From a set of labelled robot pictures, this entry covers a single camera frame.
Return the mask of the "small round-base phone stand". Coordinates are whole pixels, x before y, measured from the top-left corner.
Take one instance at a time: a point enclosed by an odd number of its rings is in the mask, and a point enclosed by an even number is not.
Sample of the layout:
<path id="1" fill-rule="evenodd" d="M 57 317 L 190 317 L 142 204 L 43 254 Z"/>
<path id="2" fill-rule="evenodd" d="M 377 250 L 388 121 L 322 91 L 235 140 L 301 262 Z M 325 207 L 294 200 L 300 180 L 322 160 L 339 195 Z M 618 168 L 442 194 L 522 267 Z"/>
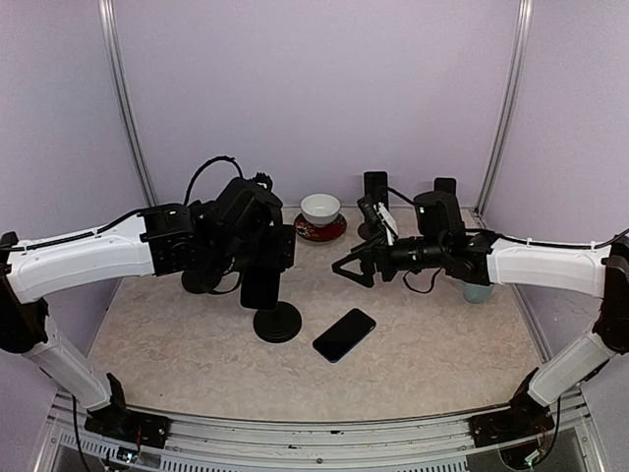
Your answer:
<path id="1" fill-rule="evenodd" d="M 371 225 L 367 222 L 363 222 L 358 227 L 358 235 L 365 241 L 379 234 L 379 228 L 376 225 Z"/>

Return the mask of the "black phone white edge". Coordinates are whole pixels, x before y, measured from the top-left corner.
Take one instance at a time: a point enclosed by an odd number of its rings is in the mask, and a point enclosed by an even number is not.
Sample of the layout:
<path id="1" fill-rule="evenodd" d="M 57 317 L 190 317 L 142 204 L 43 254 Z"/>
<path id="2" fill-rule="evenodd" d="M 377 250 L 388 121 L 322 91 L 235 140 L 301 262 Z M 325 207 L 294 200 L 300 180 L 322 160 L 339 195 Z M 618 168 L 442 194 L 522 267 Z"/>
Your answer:
<path id="1" fill-rule="evenodd" d="M 272 311 L 278 303 L 279 287 L 278 270 L 250 267 L 243 275 L 240 304 L 247 309 Z"/>

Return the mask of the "tall black phone stand front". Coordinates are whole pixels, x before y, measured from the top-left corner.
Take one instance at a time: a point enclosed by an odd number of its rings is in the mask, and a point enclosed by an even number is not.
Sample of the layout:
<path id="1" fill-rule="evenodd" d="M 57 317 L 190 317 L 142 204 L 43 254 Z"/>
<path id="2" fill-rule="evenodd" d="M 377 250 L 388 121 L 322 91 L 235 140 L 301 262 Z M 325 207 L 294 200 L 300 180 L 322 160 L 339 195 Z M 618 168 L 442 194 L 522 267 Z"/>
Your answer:
<path id="1" fill-rule="evenodd" d="M 302 328 L 299 310 L 288 302 L 279 302 L 274 310 L 258 310 L 253 319 L 256 335 L 265 342 L 290 341 Z"/>

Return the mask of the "tall black phone stand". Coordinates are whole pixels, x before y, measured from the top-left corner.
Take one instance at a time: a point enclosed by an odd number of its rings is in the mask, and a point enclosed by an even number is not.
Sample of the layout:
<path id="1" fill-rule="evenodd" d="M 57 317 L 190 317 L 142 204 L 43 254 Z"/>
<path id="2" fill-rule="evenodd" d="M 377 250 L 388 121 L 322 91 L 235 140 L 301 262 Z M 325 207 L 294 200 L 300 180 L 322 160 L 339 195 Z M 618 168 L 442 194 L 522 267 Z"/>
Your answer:
<path id="1" fill-rule="evenodd" d="M 288 302 L 279 302 L 274 310 L 258 310 L 253 319 L 256 335 L 265 342 L 290 341 L 302 328 L 299 310 Z"/>
<path id="2" fill-rule="evenodd" d="M 183 288 L 192 294 L 214 294 L 215 288 L 222 277 L 215 274 L 202 274 L 186 270 L 182 273 L 181 283 Z"/>

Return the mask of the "black phone blue edge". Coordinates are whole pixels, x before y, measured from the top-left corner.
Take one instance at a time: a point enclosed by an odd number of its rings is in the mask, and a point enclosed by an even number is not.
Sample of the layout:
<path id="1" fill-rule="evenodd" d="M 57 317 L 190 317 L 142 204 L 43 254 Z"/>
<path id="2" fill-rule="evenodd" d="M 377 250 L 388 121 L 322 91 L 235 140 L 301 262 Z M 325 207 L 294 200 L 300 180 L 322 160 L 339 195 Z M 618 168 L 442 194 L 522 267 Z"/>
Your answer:
<path id="1" fill-rule="evenodd" d="M 313 341 L 314 350 L 329 363 L 345 357 L 376 327 L 376 321 L 354 308 Z"/>

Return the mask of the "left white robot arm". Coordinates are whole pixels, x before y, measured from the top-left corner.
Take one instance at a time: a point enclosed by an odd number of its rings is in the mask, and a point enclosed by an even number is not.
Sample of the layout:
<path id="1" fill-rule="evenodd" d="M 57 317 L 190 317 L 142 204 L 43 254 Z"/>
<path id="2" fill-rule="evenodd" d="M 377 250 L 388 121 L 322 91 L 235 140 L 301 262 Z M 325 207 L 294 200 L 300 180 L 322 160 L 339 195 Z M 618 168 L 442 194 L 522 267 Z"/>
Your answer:
<path id="1" fill-rule="evenodd" d="M 136 209 L 102 226 L 57 238 L 1 238 L 1 348 L 31 359 L 119 438 L 138 426 L 120 384 L 100 374 L 60 334 L 45 296 L 129 276 L 181 274 L 193 294 L 219 294 L 238 279 L 242 307 L 273 310 L 281 274 L 294 263 L 295 229 L 266 175 L 236 177 L 214 201 Z"/>

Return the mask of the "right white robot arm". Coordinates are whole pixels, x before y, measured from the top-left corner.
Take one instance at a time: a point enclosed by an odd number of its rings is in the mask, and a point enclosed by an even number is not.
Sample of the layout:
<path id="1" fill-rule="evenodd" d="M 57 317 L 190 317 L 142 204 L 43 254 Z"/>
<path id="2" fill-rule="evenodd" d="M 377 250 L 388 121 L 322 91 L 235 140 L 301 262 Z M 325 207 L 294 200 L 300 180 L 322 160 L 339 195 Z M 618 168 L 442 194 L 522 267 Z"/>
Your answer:
<path id="1" fill-rule="evenodd" d="M 381 204 L 358 202 L 378 233 L 333 263 L 334 273 L 371 288 L 379 274 L 392 280 L 400 271 L 437 268 L 480 286 L 520 284 L 580 292 L 600 299 L 600 314 L 582 334 L 520 385 L 504 412 L 502 426 L 526 435 L 542 411 L 562 393 L 617 355 L 628 351 L 628 237 L 589 244 L 517 239 L 487 229 L 468 229 L 456 196 L 433 190 L 414 197 L 419 236 L 401 238 Z"/>

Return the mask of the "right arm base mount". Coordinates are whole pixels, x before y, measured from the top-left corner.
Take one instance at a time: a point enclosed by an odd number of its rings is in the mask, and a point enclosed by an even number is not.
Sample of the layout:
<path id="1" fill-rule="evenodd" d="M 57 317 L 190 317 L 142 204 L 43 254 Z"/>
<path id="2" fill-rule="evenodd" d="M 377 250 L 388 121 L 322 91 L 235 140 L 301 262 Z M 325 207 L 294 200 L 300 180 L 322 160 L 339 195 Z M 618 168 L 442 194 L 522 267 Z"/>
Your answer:
<path id="1" fill-rule="evenodd" d="M 469 426 L 475 447 L 485 447 L 552 430 L 555 423 L 548 407 L 533 403 L 472 416 Z"/>

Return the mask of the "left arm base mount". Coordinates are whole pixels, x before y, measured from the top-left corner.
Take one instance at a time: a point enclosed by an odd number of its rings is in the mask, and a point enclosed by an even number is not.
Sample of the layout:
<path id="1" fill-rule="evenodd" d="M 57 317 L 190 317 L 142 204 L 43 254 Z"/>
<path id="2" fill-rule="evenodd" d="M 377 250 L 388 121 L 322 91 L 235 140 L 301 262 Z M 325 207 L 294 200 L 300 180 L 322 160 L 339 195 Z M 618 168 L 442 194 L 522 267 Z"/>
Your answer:
<path id="1" fill-rule="evenodd" d="M 171 426 L 168 417 L 127 410 L 87 415 L 85 429 L 103 437 L 163 449 Z"/>

